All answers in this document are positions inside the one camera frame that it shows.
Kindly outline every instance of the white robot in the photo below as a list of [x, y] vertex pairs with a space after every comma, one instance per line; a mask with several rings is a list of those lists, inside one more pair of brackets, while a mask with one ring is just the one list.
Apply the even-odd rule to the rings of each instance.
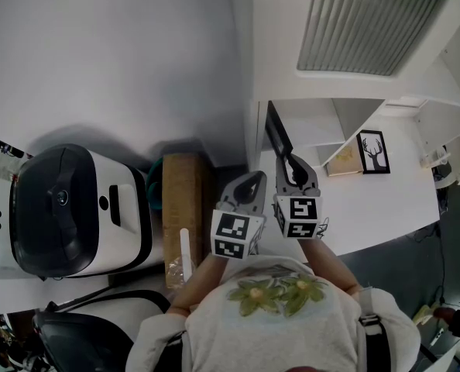
[[163, 261], [143, 174], [77, 145], [45, 150], [0, 178], [0, 268], [84, 277]]

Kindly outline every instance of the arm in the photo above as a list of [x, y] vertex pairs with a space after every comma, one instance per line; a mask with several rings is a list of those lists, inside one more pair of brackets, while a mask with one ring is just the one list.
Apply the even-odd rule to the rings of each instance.
[[227, 258], [209, 254], [175, 297], [166, 313], [188, 317], [191, 306], [201, 303], [220, 284], [227, 262]]
[[299, 244], [314, 273], [349, 295], [362, 290], [354, 274], [320, 239], [299, 239]]

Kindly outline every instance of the black and white marker cube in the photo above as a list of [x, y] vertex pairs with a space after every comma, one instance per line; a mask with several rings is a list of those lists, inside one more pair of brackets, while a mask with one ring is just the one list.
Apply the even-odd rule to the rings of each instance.
[[273, 197], [275, 217], [288, 239], [312, 239], [321, 224], [321, 197], [282, 196]]
[[211, 252], [219, 257], [245, 259], [261, 238], [264, 223], [264, 216], [215, 209], [211, 221]]

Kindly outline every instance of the floor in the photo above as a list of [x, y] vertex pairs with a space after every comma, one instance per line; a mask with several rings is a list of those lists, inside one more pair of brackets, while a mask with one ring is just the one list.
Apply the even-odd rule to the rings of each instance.
[[[412, 317], [419, 307], [430, 305], [435, 298], [441, 296], [440, 291], [436, 293], [443, 274], [440, 244], [436, 236], [423, 239], [430, 232], [430, 229], [421, 230], [410, 236], [343, 255], [342, 259], [362, 285], [390, 292], [400, 308]], [[460, 186], [457, 185], [449, 189], [448, 211], [441, 217], [441, 239], [445, 257], [445, 302], [460, 306]], [[437, 322], [431, 320], [421, 329], [425, 346], [429, 347], [439, 328]], [[445, 332], [431, 347], [431, 351], [440, 356], [456, 342], [457, 339], [451, 333]], [[426, 360], [418, 360], [413, 371], [419, 372], [428, 366]]]

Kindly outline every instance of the backpack strap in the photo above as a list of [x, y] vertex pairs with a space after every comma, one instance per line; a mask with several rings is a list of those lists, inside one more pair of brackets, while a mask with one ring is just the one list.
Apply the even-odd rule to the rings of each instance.
[[371, 288], [359, 292], [359, 372], [391, 370], [390, 346], [381, 318], [372, 309]]
[[189, 372], [192, 370], [191, 345], [187, 331], [168, 340], [154, 372]]

